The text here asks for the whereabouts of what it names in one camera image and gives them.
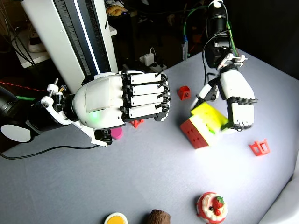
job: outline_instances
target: strawberry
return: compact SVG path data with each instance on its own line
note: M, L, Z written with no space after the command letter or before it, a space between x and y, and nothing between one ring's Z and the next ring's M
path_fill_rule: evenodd
M224 205L223 197L217 196L213 198L214 209L220 209Z
M220 215L220 211L219 211L219 209L214 209L214 214L215 214L216 216L219 216L219 215Z

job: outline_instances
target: green wire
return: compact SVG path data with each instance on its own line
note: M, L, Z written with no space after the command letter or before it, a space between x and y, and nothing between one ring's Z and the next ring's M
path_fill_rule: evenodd
M28 100L28 101L33 101L35 100L35 98L30 98L30 97L20 97L20 96L16 96L18 99L22 99L22 100Z
M188 19L188 17L192 13L194 13L197 9L200 9L200 8L208 8L208 6L199 6L199 7L195 8L195 9L193 9L192 11L190 11L189 14L187 15L186 21L184 23L184 38L185 38L185 41L187 41L187 36L186 36L186 23L187 23L187 19Z
M232 42L232 48L233 48L233 51L234 51L234 53L235 53L235 56L239 56L238 51L237 51L237 49L235 48L235 42L234 42L234 40L233 40L232 30L231 30L231 27L230 27L229 22L227 23L227 27L228 27L229 37L230 37L230 40L231 40L231 42Z

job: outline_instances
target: white fabric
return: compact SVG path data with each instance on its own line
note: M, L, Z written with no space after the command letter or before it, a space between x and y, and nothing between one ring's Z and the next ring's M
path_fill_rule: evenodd
M299 223L299 155L292 180L259 224Z

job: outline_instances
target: gray table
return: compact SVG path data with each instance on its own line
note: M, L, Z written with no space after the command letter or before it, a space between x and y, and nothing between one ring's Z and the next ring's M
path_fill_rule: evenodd
M246 54L241 68L259 99L255 125L227 135L217 145L194 150L179 125L192 100L176 90L203 86L201 54L166 71L171 111L165 122L148 119L124 138L92 150L58 149L29 159L0 158L1 224L101 224L113 212L143 224L152 209L171 224L202 223L195 200L214 191L228 203L227 224L256 224L290 179L298 151L299 81ZM226 114L226 103L214 106ZM271 153L256 157L248 144L267 138ZM57 145L88 147L74 126L48 131L6 152L18 156Z

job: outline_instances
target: robotic hand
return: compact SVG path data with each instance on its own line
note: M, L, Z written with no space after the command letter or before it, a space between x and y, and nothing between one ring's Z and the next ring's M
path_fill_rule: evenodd
M91 143L110 145L110 129L124 126L125 122L166 119L171 98L167 75L163 72L108 72L92 79L86 78L76 94L67 96L58 89L56 79L54 84L48 85L49 96L41 100L57 122L74 124L90 137Z
M215 101L221 92L228 104L229 120L221 129L246 130L253 125L253 104L257 102L251 86L238 71L238 68L244 65L247 58L244 55L238 56L236 50L236 56L232 53L234 44L228 34L227 11L223 1L213 0L208 7L208 15L206 21L208 41L205 45L206 51L205 47L203 49L203 54L205 51L208 66L216 68L218 74L215 79L203 87L192 108L205 101Z

